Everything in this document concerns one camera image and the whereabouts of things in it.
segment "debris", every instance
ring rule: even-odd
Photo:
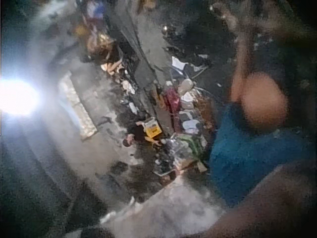
[[[208,55],[198,55],[200,58],[203,58],[203,59],[208,59],[209,56]]]
[[[103,19],[105,7],[102,2],[89,1],[87,3],[87,16],[94,19]]]
[[[172,56],[172,66],[180,69],[180,70],[184,70],[185,65],[188,63],[183,63],[181,62],[178,58]]]
[[[183,96],[194,87],[194,83],[191,79],[185,79],[178,87],[179,96]]]
[[[171,114],[172,124],[176,132],[181,132],[178,112],[180,111],[180,98],[171,81],[166,82],[165,104]]]
[[[168,175],[170,172],[174,171],[173,166],[166,160],[157,159],[155,160],[153,173],[162,177]]]
[[[129,108],[131,109],[132,113],[137,115],[138,114],[138,108],[134,105],[134,103],[129,103]]]
[[[259,44],[258,43],[254,43],[253,46],[254,46],[254,50],[256,51],[258,49],[258,47],[259,47]]]
[[[197,168],[198,168],[199,172],[201,172],[201,173],[204,173],[208,170],[201,161],[197,162]]]
[[[197,128],[197,124],[199,124],[200,122],[196,119],[194,120],[187,120],[187,121],[184,121],[183,122],[183,128],[184,130],[190,130],[190,129],[195,129],[195,130],[198,130]]]
[[[135,94],[135,90],[133,89],[131,83],[129,83],[128,80],[124,80],[122,83],[121,83],[122,87],[124,90],[126,90],[128,93],[132,93],[132,94]]]
[[[212,113],[211,100],[207,97],[198,96],[195,105],[205,122],[206,129],[209,131],[214,131],[215,121]]]
[[[190,65],[193,67],[194,72],[198,72],[198,71],[203,70],[204,68],[206,68],[206,66],[204,64],[201,65],[201,66],[194,66],[193,64],[190,64]]]

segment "cloth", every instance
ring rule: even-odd
[[[142,125],[136,125],[129,127],[127,129],[128,134],[134,134],[134,140],[137,142],[145,142],[146,133],[144,132],[144,128]]]
[[[255,135],[241,106],[232,103],[226,107],[211,151],[211,178],[227,204],[234,206],[276,166],[315,156],[314,145],[289,128]]]

